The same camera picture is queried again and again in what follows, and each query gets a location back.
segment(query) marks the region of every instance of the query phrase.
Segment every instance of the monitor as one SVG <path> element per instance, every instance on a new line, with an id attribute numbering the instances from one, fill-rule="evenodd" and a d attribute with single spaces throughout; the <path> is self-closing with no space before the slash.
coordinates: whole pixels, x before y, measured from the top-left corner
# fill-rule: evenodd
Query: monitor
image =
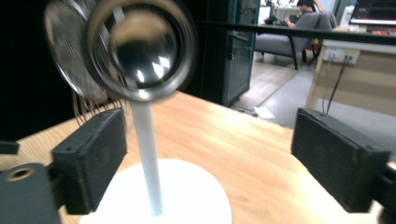
<path id="1" fill-rule="evenodd" d="M 358 0 L 349 24 L 396 26 L 396 0 Z"/>

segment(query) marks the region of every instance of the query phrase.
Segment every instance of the white stand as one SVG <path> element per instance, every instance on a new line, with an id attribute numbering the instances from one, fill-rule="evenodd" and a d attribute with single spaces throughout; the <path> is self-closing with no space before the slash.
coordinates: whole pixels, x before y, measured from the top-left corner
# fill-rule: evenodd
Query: white stand
<path id="1" fill-rule="evenodd" d="M 142 163 L 114 176 L 95 213 L 82 224 L 231 224 L 231 208 L 221 184 L 186 161 L 157 160 L 149 103 L 133 104 Z"/>

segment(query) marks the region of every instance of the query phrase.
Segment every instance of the white pole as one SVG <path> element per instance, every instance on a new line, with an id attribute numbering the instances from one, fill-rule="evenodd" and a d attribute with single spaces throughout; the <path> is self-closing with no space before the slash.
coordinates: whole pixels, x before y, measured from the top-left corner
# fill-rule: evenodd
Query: white pole
<path id="1" fill-rule="evenodd" d="M 156 217 L 163 212 L 163 198 L 161 195 L 150 103 L 131 102 L 131 107 L 140 159 L 143 165 L 148 197 L 151 204 L 151 214 Z"/>

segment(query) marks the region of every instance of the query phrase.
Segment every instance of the white round base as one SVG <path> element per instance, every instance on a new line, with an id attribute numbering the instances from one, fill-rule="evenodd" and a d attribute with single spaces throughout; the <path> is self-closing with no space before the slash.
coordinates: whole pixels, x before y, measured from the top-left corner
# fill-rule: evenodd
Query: white round base
<path id="1" fill-rule="evenodd" d="M 187 161 L 158 160 L 163 213 L 151 215 L 141 163 L 113 177 L 96 210 L 79 223 L 231 224 L 231 207 L 219 181 Z"/>

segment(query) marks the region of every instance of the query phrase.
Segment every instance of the power strip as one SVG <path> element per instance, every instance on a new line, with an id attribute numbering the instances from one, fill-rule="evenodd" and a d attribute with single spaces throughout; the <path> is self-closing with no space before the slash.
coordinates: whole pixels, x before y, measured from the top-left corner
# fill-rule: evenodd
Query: power strip
<path id="1" fill-rule="evenodd" d="M 323 60 L 332 60 L 333 63 L 344 63 L 347 58 L 348 64 L 356 64 L 360 54 L 361 52 L 355 49 L 326 48 Z"/>

